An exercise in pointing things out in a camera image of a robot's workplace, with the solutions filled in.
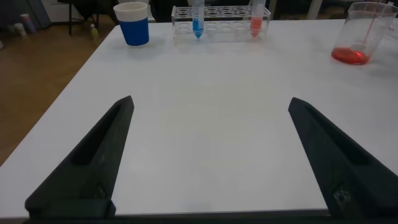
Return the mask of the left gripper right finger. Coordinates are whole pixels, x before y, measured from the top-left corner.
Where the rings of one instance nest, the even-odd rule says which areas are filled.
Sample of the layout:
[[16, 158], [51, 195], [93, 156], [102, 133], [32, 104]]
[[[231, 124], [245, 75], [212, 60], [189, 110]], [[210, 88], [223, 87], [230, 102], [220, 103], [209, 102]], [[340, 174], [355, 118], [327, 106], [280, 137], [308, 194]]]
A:
[[306, 101], [292, 98], [289, 114], [332, 217], [397, 217], [393, 171]]

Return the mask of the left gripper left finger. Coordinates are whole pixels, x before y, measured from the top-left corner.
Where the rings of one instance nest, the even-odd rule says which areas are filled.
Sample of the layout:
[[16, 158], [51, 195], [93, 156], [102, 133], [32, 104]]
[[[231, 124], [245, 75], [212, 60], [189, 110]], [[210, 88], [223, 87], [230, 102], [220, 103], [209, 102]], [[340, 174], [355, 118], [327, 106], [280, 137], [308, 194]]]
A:
[[31, 218], [109, 218], [111, 200], [134, 103], [124, 97], [110, 107], [87, 135], [25, 201]]

